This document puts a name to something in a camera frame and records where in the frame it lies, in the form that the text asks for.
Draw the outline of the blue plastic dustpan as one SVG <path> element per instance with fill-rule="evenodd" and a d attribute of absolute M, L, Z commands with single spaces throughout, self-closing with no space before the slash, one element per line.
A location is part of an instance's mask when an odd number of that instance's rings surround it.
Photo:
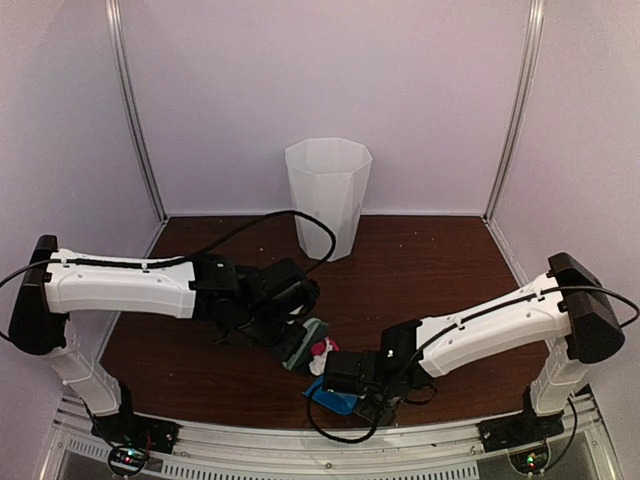
<path fill-rule="evenodd" d="M 335 393 L 324 390 L 322 388 L 323 380 L 324 377 L 319 376 L 304 392 L 304 396 L 307 398 L 311 397 L 316 404 L 338 415 L 352 415 L 359 398 L 356 395 Z"/>

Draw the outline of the mint green hand brush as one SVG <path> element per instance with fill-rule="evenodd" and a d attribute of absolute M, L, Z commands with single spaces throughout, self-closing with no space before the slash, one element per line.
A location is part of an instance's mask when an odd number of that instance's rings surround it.
<path fill-rule="evenodd" d="M 298 322 L 304 328 L 304 336 L 301 344 L 296 347 L 292 355 L 283 363 L 286 370 L 308 374 L 309 364 L 313 360 L 311 348 L 322 343 L 329 334 L 329 325 L 318 318 L 310 318 L 303 323 Z"/>

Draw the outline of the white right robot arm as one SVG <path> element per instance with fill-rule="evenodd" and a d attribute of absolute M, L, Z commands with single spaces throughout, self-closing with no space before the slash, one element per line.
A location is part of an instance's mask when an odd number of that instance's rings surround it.
<path fill-rule="evenodd" d="M 456 313 L 385 329 L 376 351 L 331 351 L 309 397 L 334 412 L 391 421 L 411 391 L 478 360 L 548 342 L 541 373 L 526 388 L 525 410 L 513 419 L 519 440 L 535 440 L 565 408 L 588 367 L 615 355 L 625 334 L 611 306 L 615 293 L 567 253 L 549 269 L 502 297 Z"/>

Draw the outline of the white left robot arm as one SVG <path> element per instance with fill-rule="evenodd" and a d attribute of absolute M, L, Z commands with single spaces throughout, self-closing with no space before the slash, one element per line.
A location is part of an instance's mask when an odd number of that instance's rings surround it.
<path fill-rule="evenodd" d="M 288 370 L 304 369 L 311 349 L 328 333 L 311 317 L 317 284 L 293 259 L 263 269 L 221 255 L 169 259 L 99 257 L 61 249 L 53 235 L 36 244 L 18 271 L 22 283 L 8 339 L 48 359 L 62 382 L 104 418 L 123 444 L 137 442 L 144 424 L 132 413 L 125 386 L 80 347 L 67 322 L 76 311 L 152 313 L 214 323 L 270 352 Z"/>

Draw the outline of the large pink paper scrap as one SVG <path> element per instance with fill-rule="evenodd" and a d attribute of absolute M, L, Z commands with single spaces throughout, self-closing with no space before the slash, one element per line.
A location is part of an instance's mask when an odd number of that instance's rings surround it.
<path fill-rule="evenodd" d="M 340 348 L 337 343 L 329 336 L 326 336 L 323 340 L 315 343 L 311 347 L 311 355 L 313 357 L 323 356 L 330 351 L 339 351 Z"/>

